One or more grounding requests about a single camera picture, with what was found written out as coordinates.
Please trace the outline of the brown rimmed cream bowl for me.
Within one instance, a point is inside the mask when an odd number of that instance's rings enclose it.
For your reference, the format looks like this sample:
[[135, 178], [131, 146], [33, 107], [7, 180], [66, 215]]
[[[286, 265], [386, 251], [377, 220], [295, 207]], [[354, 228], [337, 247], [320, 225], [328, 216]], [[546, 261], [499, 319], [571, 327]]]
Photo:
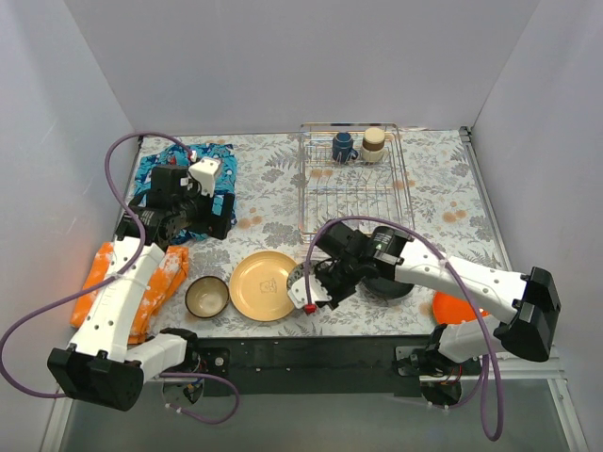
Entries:
[[198, 318], [211, 318], [220, 314], [230, 302], [225, 281], [215, 276], [204, 276], [194, 281], [185, 294], [188, 312]]

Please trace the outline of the dark blue mug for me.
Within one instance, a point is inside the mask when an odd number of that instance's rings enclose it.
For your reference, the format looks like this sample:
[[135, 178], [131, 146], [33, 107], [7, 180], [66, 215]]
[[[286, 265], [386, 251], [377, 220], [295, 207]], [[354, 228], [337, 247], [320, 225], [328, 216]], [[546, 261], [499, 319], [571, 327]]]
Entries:
[[338, 164], [346, 164], [358, 158], [359, 153], [353, 147], [354, 141], [350, 133], [339, 132], [332, 140], [332, 159]]

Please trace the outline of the floral patterned bowl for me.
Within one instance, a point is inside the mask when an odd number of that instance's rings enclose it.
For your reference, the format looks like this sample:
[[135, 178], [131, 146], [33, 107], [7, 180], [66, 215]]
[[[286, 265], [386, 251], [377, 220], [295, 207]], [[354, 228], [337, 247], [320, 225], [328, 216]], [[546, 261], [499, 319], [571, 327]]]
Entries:
[[293, 284], [299, 280], [304, 278], [305, 273], [305, 263], [297, 264], [289, 273], [286, 280], [286, 289], [290, 290]]

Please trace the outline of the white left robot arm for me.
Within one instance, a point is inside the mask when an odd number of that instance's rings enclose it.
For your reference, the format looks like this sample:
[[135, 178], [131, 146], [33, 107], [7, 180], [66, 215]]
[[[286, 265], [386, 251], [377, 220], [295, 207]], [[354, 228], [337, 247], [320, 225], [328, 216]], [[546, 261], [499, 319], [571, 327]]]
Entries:
[[171, 241], [183, 230], [224, 239], [235, 197], [224, 194], [213, 211], [222, 163], [204, 157], [190, 167], [159, 165], [151, 186], [125, 213], [101, 288], [69, 345], [55, 348], [47, 366], [66, 396], [126, 412], [143, 385], [166, 370], [193, 375], [201, 363], [195, 333], [168, 328], [130, 347], [128, 339], [143, 295]]

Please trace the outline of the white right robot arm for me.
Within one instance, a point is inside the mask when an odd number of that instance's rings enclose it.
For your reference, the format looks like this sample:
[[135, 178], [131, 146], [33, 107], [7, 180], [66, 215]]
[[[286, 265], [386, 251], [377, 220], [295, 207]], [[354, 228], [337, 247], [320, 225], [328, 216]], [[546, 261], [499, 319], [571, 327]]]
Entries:
[[489, 352], [507, 351], [536, 363], [550, 356], [561, 302], [545, 269], [536, 266], [525, 274], [437, 256], [419, 239], [388, 226], [364, 234], [337, 222], [323, 229], [315, 245], [331, 260], [314, 270], [324, 289], [315, 299], [318, 306], [336, 308], [363, 284], [385, 298], [405, 296], [422, 286], [471, 299], [485, 311], [480, 319], [437, 325], [424, 348], [403, 358], [422, 374], [444, 375]]

